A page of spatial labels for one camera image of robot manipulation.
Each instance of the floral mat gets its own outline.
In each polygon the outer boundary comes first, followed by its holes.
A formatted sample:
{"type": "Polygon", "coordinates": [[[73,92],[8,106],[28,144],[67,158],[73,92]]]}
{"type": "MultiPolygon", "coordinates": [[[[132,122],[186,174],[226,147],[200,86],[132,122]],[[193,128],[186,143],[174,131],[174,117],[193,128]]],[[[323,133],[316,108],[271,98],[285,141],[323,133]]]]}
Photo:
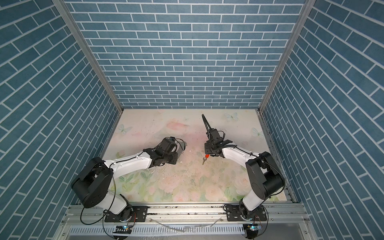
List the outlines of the floral mat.
{"type": "MultiPolygon", "coordinates": [[[[232,160],[209,157],[202,165],[206,129],[201,114],[225,138],[252,152],[269,151],[254,110],[127,109],[103,159],[116,159],[155,147],[164,137],[187,143],[176,165],[139,170],[116,180],[116,193],[130,202],[239,201],[251,190],[247,171],[232,160]]],[[[284,192],[272,201],[286,201],[284,192]]]]}

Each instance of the side wall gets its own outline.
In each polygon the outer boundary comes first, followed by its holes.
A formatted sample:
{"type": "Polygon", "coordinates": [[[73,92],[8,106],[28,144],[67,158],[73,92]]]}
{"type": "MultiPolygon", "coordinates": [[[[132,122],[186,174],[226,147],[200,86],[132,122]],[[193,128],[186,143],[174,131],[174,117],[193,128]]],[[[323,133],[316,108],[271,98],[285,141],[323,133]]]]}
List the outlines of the side wall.
{"type": "Polygon", "coordinates": [[[51,0],[0,5],[0,239],[51,238],[118,113],[51,0]]]}
{"type": "Polygon", "coordinates": [[[124,108],[259,106],[304,0],[65,0],[124,108]]]}
{"type": "Polygon", "coordinates": [[[263,113],[319,238],[384,238],[383,13],[317,0],[263,113]]]}

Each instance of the black mounting plate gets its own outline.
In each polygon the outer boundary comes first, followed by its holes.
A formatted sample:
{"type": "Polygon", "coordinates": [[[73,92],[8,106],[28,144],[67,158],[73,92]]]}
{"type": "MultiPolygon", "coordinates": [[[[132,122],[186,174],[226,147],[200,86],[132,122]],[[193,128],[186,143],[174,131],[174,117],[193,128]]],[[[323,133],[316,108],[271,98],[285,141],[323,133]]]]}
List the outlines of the black mounting plate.
{"type": "MultiPolygon", "coordinates": [[[[227,212],[228,222],[244,221],[244,219],[240,215],[239,205],[227,204],[225,208],[227,212]]],[[[260,218],[260,221],[266,221],[266,214],[262,207],[258,207],[256,209],[255,215],[257,215],[260,218]]],[[[255,217],[253,217],[250,221],[253,221],[253,220],[255,220],[256,222],[259,221],[259,219],[258,218],[255,219],[255,217]]]]}
{"type": "MultiPolygon", "coordinates": [[[[132,208],[133,208],[133,212],[136,213],[136,222],[145,222],[145,219],[147,217],[148,206],[133,206],[132,208]]],[[[109,214],[105,216],[104,221],[121,223],[119,220],[119,216],[111,212],[109,212],[109,214]]]]}

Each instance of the table surface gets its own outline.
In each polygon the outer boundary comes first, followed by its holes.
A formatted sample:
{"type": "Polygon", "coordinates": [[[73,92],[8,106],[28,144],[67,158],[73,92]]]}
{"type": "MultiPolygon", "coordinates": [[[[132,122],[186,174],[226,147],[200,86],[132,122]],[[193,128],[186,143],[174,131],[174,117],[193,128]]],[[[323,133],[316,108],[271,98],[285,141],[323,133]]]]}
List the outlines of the table surface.
{"type": "MultiPolygon", "coordinates": [[[[104,160],[140,153],[169,136],[183,139],[187,147],[176,165],[121,176],[116,180],[116,193],[130,202],[225,202],[247,195],[251,186],[244,167],[221,157],[209,157],[202,165],[207,136],[201,114],[239,147],[259,153],[269,151],[255,110],[126,109],[104,160]]],[[[282,192],[269,200],[286,201],[286,197],[282,192]]]]}

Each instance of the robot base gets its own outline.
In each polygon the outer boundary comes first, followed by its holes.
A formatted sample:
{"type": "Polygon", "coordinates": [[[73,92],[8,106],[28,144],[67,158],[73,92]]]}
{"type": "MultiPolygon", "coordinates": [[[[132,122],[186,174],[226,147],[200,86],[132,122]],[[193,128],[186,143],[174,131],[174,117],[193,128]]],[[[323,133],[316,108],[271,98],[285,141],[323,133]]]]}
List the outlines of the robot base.
{"type": "MultiPolygon", "coordinates": [[[[237,221],[244,221],[245,219],[241,216],[239,205],[232,205],[232,204],[225,204],[224,210],[227,212],[227,221],[228,222],[237,222],[237,221]]],[[[266,214],[262,207],[257,207],[255,210],[253,210],[255,214],[251,219],[247,219],[247,221],[253,221],[258,222],[260,221],[266,221],[266,214]]]]}
{"type": "MultiPolygon", "coordinates": [[[[133,213],[132,217],[135,217],[136,215],[136,222],[145,222],[145,219],[147,217],[147,211],[148,207],[147,206],[133,206],[133,213]]],[[[108,215],[105,216],[105,222],[119,222],[120,217],[119,215],[113,214],[112,212],[109,212],[108,215]]]]}

